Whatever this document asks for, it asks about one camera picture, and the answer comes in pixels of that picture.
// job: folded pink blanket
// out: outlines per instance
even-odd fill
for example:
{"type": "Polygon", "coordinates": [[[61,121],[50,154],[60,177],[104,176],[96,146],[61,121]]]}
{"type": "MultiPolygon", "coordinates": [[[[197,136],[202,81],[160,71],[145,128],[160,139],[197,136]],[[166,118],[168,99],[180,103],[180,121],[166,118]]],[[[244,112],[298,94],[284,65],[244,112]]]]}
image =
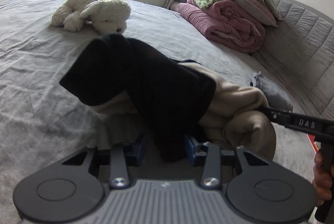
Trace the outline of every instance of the folded pink blanket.
{"type": "Polygon", "coordinates": [[[204,10],[188,0],[179,4],[178,12],[207,39],[231,49],[253,53],[263,43],[264,27],[232,0],[215,2],[204,10]]]}

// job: hand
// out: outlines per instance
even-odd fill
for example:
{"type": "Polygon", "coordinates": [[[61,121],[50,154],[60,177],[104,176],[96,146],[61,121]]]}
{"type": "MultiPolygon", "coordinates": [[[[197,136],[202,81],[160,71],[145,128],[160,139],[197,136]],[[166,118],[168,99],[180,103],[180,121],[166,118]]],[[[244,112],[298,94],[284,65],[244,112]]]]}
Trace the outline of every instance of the hand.
{"type": "Polygon", "coordinates": [[[314,179],[312,184],[317,192],[318,201],[317,206],[324,203],[325,200],[330,200],[332,197],[332,192],[330,190],[333,177],[334,177],[334,165],[331,168],[331,175],[323,170],[324,158],[321,154],[321,150],[318,151],[314,157],[314,179]]]}

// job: plush toy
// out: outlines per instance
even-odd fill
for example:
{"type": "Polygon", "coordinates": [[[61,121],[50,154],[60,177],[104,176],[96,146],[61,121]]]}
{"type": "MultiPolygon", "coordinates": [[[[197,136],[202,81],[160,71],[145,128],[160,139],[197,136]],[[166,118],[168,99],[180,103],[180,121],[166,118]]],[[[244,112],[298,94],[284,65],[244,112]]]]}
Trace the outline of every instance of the plush toy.
{"type": "Polygon", "coordinates": [[[100,33],[123,33],[130,13],[123,0],[67,0],[52,16],[51,25],[76,32],[89,20],[100,33]]]}

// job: silver bolt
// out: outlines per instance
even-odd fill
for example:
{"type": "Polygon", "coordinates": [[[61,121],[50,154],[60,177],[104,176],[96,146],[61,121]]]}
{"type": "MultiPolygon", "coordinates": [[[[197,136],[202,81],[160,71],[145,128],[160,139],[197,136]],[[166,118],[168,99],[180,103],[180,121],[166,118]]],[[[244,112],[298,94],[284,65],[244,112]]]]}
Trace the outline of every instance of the silver bolt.
{"type": "Polygon", "coordinates": [[[202,182],[205,186],[209,186],[209,187],[214,187],[219,184],[219,180],[215,177],[205,178],[202,182]]]}
{"type": "Polygon", "coordinates": [[[113,185],[116,186],[116,187],[123,187],[123,186],[126,185],[127,181],[126,181],[126,179],[124,179],[124,178],[117,177],[117,178],[114,178],[114,179],[112,180],[112,183],[113,183],[113,185]]]}

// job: bed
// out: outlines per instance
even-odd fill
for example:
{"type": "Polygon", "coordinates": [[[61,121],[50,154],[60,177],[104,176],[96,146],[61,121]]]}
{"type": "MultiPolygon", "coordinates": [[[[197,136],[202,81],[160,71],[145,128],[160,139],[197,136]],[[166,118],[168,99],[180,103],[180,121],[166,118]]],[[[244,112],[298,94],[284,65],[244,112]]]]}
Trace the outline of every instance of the bed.
{"type": "MultiPolygon", "coordinates": [[[[104,149],[113,143],[131,142],[140,132],[150,134],[138,115],[99,116],[59,85],[76,57],[98,36],[89,25],[78,33],[50,26],[52,14],[65,1],[7,0],[0,4],[0,223],[19,221],[12,191],[29,174],[87,145],[104,149]]],[[[169,58],[196,60],[242,86],[249,86],[258,71],[285,85],[280,75],[278,80],[265,69],[268,60],[263,53],[238,53],[208,41],[172,11],[128,2],[132,13],[124,36],[141,39],[169,58]]],[[[294,111],[305,113],[294,91],[287,90],[294,111]]],[[[274,127],[274,161],[311,181],[314,150],[307,135],[274,127]]],[[[155,154],[149,141],[142,166],[131,168],[130,175],[200,175],[201,168],[191,168],[186,160],[161,163],[155,154]]]]}

